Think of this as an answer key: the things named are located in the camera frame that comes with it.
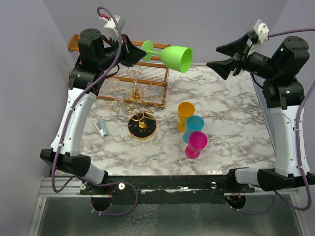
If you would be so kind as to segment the green plastic goblet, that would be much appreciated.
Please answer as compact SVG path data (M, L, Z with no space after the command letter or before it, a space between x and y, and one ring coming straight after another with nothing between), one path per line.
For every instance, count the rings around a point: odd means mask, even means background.
M146 52L143 61L150 61L156 55L166 67L181 73L186 73L192 64L193 51L188 47L169 46L156 52L153 43L147 40L142 44L141 50Z

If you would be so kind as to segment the orange plastic goblet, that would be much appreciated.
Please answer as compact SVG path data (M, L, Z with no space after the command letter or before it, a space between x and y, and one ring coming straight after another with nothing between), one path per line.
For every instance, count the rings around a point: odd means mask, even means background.
M177 129L180 132L185 132L186 131L186 120L193 116L195 112L195 107L192 103L190 102L182 102L178 106L178 118L179 121L177 122Z

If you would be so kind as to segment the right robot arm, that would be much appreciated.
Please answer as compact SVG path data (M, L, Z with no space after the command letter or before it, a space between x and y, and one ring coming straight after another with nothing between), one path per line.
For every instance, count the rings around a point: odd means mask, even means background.
M237 168L228 172L226 187L238 192L244 184L264 191L296 188L315 183L315 176L305 157L302 131L304 88L296 79L308 61L308 43L298 36L288 36L271 58L250 50L260 43L258 37L248 44L249 36L216 48L229 56L206 65L226 80L230 74L244 70L264 79L262 93L271 115L275 132L276 164L273 169Z

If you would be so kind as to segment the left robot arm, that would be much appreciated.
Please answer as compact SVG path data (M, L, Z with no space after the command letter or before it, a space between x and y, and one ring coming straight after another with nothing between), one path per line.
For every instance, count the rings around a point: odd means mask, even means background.
M122 44L107 40L97 29L86 29L78 40L79 57L69 75L66 109L49 149L42 149L40 158L52 167L92 182L92 189L103 194L108 190L108 173L92 164L80 153L83 129L107 73L117 64L134 66L146 53L134 46L126 34Z

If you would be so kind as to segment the clear wine glass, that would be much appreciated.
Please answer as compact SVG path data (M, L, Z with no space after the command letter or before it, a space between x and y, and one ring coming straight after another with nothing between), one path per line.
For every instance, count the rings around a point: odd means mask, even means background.
M127 75L130 76L134 80L134 85L132 87L133 93L142 92L142 88L138 83L138 78L141 76L141 74L142 74L142 69L139 66L133 66L127 69Z
M113 100L108 103L107 110L131 115L131 108L129 107L131 89L122 87L121 81L117 78L108 79L105 86L113 95Z

